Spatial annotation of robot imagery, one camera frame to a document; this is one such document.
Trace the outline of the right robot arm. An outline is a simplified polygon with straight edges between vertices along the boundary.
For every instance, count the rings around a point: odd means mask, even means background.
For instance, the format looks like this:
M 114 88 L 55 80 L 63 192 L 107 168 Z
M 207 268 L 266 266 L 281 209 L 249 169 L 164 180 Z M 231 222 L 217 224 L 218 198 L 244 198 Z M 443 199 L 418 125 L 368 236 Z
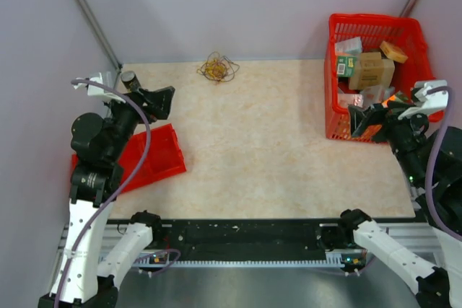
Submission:
M 387 233 L 360 209 L 341 213 L 338 241 L 358 246 L 393 271 L 415 296 L 420 307 L 461 306 L 461 130 L 442 124 L 428 135 L 428 117 L 398 102 L 368 109 L 349 106 L 351 135 L 360 137 L 378 126 L 374 142 L 386 142 L 410 186 L 423 190 L 417 202 L 438 242 L 441 261 L 433 263 L 407 242 Z

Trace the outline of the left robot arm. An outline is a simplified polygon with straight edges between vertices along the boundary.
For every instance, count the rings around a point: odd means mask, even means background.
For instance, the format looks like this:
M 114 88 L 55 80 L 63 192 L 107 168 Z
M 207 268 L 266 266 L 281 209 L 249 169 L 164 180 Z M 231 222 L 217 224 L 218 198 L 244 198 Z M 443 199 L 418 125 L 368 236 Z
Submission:
M 56 279 L 50 293 L 40 297 L 39 307 L 114 307 L 141 252 L 162 243 L 160 217 L 138 212 L 117 245 L 100 259 L 113 203 L 130 182 L 122 178 L 123 150 L 138 124 L 168 118 L 174 93 L 171 86 L 114 92 L 106 104 L 109 117 L 85 113 L 73 122 L 71 147 L 77 164 L 70 179 L 69 228 Z

